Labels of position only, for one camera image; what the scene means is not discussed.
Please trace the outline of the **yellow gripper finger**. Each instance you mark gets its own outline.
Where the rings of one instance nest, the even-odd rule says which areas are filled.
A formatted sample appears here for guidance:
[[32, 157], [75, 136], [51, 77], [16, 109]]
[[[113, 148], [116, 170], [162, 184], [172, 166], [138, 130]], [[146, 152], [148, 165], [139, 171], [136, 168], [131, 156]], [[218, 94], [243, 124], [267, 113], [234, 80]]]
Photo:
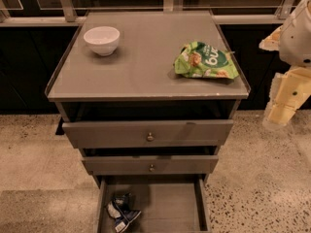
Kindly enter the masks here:
[[286, 126], [310, 96], [310, 67], [292, 66], [285, 74], [276, 73], [264, 111], [263, 126], [268, 130]]
[[282, 27], [279, 26], [269, 36], [264, 38], [259, 43], [259, 48], [262, 50], [268, 50], [268, 51], [279, 50], [279, 40], [280, 40], [281, 29]]

